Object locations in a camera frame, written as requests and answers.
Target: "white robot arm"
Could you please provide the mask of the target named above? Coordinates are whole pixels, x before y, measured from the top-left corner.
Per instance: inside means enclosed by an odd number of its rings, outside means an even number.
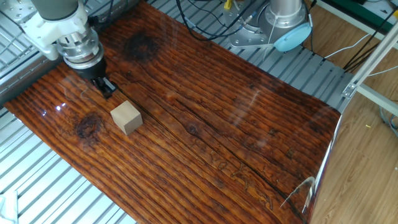
[[[32,0],[37,13],[21,24],[26,39],[48,59],[59,54],[82,78],[94,84],[105,98],[115,85],[106,77],[104,48],[88,24],[88,15],[79,0]]]

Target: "wooden board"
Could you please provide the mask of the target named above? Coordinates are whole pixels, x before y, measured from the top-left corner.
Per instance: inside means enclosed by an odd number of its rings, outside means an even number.
[[[139,223],[305,223],[301,214],[340,114],[145,2],[100,35],[109,100],[60,64],[6,103]],[[125,100],[129,136],[109,112]]]

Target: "metal grating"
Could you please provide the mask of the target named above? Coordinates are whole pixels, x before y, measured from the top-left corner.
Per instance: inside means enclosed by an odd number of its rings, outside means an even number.
[[[148,2],[182,22],[175,1],[149,0]],[[107,3],[109,1],[89,0],[86,6],[89,12],[103,15],[108,10]],[[196,5],[213,12],[222,20],[222,2],[197,1]],[[215,33],[221,30],[220,24],[213,16],[193,7],[187,0],[182,0],[182,7],[186,16],[207,32]],[[121,5],[116,7],[116,10],[121,11],[121,9]],[[0,33],[7,34],[1,27]],[[2,42],[3,47],[12,42],[10,41],[13,38],[11,35],[7,38],[8,42]],[[215,42],[294,88],[321,99],[340,112],[348,103],[348,100],[342,98],[340,93],[352,75],[343,73],[341,68],[303,47],[297,47],[285,53],[271,50],[264,55],[263,49],[231,48],[227,38],[219,38]],[[44,60],[47,63],[46,59],[43,59],[36,50],[30,50],[25,57],[30,57],[30,54],[35,55],[36,58],[25,63],[22,63],[21,59],[14,61],[13,66],[17,65],[15,71],[23,70],[21,67],[32,67],[28,71],[34,71],[35,67],[43,64],[43,62],[39,63],[39,60]],[[20,75],[20,72],[9,74]],[[1,109],[0,194],[13,190],[17,190],[19,193],[20,224],[135,223],[131,217],[92,186],[17,118],[6,109]]]

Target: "wood grain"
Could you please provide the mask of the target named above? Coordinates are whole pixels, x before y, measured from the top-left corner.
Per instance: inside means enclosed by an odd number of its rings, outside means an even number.
[[[141,2],[100,36],[119,90],[65,64],[6,108],[139,223],[305,223],[340,114]],[[125,100],[144,124],[125,136]]]

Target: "wooden block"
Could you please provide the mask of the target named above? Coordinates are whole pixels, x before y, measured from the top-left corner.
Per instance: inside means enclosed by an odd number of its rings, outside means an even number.
[[[125,101],[117,108],[113,109],[111,115],[113,121],[126,135],[129,135],[142,125],[140,112],[128,101]]]

